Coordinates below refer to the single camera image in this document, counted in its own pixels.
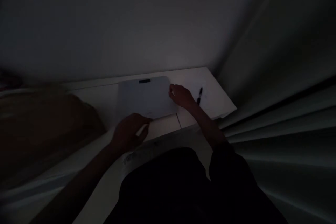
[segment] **white wall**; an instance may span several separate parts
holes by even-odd
[[[221,61],[251,0],[1,0],[0,67],[72,81]]]

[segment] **forearm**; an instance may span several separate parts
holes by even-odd
[[[189,113],[195,118],[198,125],[201,127],[202,133],[206,140],[214,150],[216,146],[226,141],[226,137],[218,128],[217,124],[197,105],[192,104],[187,108]]]
[[[107,169],[121,152],[106,146],[31,223],[72,223],[80,213]]]

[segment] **white desk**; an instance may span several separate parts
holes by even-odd
[[[224,117],[237,109],[206,67],[71,82],[62,85],[67,88],[69,93],[78,96],[82,101],[95,107],[106,128],[109,129],[117,123],[114,115],[117,103],[118,83],[131,79],[157,76],[167,76],[171,83],[190,89],[193,96],[198,96],[200,87],[203,87],[200,107],[212,119]],[[196,121],[189,112],[179,107],[177,114],[154,120],[150,124],[149,133],[145,141],[181,128],[186,128],[195,123]]]

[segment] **white scale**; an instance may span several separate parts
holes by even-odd
[[[177,105],[169,97],[169,85],[167,76],[119,82],[118,121],[132,113],[152,119],[175,114]]]

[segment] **person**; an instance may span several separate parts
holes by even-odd
[[[118,202],[104,223],[287,223],[189,90],[171,84],[169,96],[196,119],[213,150],[211,181],[191,148],[169,150],[124,178]],[[31,223],[72,223],[111,164],[144,141],[150,122],[139,114],[124,118],[111,143]]]

